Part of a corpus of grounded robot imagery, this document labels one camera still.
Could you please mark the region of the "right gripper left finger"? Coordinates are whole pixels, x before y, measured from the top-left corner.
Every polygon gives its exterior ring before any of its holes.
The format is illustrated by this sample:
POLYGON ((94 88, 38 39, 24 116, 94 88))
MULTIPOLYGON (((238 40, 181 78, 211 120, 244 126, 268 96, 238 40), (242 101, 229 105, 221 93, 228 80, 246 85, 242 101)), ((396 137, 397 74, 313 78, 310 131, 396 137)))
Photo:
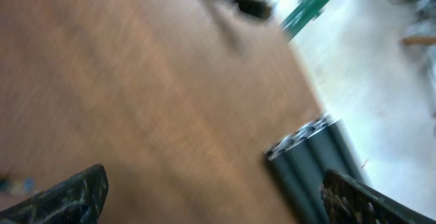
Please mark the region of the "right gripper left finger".
POLYGON ((102 164, 1 211, 2 223, 96 223, 109 190, 102 164))

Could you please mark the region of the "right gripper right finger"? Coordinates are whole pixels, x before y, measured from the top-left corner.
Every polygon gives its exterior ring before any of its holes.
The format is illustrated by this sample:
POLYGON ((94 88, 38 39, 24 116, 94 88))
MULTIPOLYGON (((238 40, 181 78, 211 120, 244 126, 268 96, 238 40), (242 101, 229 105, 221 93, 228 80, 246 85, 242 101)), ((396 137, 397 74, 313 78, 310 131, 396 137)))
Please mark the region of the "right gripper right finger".
POLYGON ((321 198, 333 224, 435 224, 435 220, 334 170, 324 174, 321 198))

